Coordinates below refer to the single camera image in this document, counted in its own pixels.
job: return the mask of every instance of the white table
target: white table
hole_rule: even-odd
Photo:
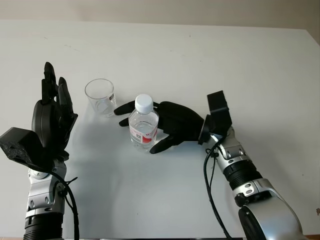
[[[184,142],[137,152],[123,117],[96,118],[86,83],[107,78],[118,104],[140,93],[185,105],[202,117],[207,94],[224,90],[236,136],[261,174],[320,234],[320,49],[305,30],[0,21],[0,133],[31,129],[45,62],[67,80],[79,118],[67,146],[66,179],[82,238],[224,237],[202,172],[205,147]],[[0,236],[24,234],[28,169],[0,151]],[[212,190],[226,228],[244,235],[238,207],[219,169]],[[65,208],[63,236],[73,237]]]

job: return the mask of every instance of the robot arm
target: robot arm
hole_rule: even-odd
[[[248,240],[307,240],[292,208],[263,178],[235,138],[229,108],[222,91],[208,95],[207,115],[199,144],[220,141],[215,149],[219,168],[240,207],[239,219]]]
[[[25,217],[24,240],[62,237],[67,192],[74,214],[74,238],[79,239],[78,213],[65,182],[69,154],[65,148],[78,115],[73,112],[66,80],[56,84],[53,66],[47,62],[42,80],[42,99],[33,111],[32,131],[12,127],[0,137],[0,146],[14,162],[29,167],[31,183]]]

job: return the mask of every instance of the black cable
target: black cable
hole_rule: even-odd
[[[214,178],[215,166],[216,166],[216,157],[214,157],[214,159],[213,159],[212,174],[211,174],[211,179],[210,179],[210,184],[209,184],[210,189],[211,189],[211,185],[212,185],[212,179]]]
[[[212,210],[214,212],[214,215],[218,221],[218,223],[220,224],[226,238],[228,240],[232,240],[232,237],[230,236],[230,234],[228,233],[219,213],[218,213],[218,210],[216,208],[216,205],[214,203],[214,200],[213,200],[213,197],[212,197],[212,194],[211,194],[211,185],[209,185],[209,181],[208,181],[208,175],[207,175],[207,164],[208,164],[208,160],[210,158],[210,156],[214,153],[214,150],[218,147],[218,145],[224,140],[224,138],[222,138],[220,141],[218,141],[216,144],[213,145],[213,147],[210,149],[210,151],[207,153],[205,159],[204,159],[204,163],[203,163],[203,174],[204,174],[204,181],[205,181],[205,186],[206,186],[206,191],[208,193],[208,196],[209,196],[209,201],[211,203],[211,207],[212,207]]]
[[[78,209],[77,209],[77,204],[76,204],[76,200],[74,197],[74,194],[72,193],[69,184],[58,174],[56,174],[55,172],[49,172],[52,176],[56,177],[59,182],[61,182],[64,185],[64,188],[66,189],[66,191],[68,192],[68,194],[70,195],[70,200],[72,203],[72,206],[70,205],[70,203],[68,203],[69,207],[72,210],[73,213],[73,223],[74,223],[74,240],[79,240],[79,219],[78,219]]]
[[[73,206],[71,206],[71,204],[70,204],[70,202],[69,202],[69,200],[68,200],[67,196],[65,196],[65,197],[64,197],[64,199],[65,199],[66,203],[69,205],[69,207],[72,209],[72,208],[73,208]]]

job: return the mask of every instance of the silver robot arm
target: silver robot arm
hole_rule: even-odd
[[[54,161],[52,171],[65,179],[67,167]],[[65,213],[65,187],[53,175],[29,168],[31,183],[25,216],[24,240],[62,239]]]
[[[218,141],[216,135],[210,136]],[[215,152],[240,207],[238,215],[248,240],[307,240],[297,215],[257,171],[232,127]]]

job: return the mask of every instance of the water bottle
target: water bottle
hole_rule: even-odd
[[[154,102],[147,94],[135,98],[135,110],[129,116],[130,137],[133,145],[148,151],[157,138],[159,115],[154,110]]]

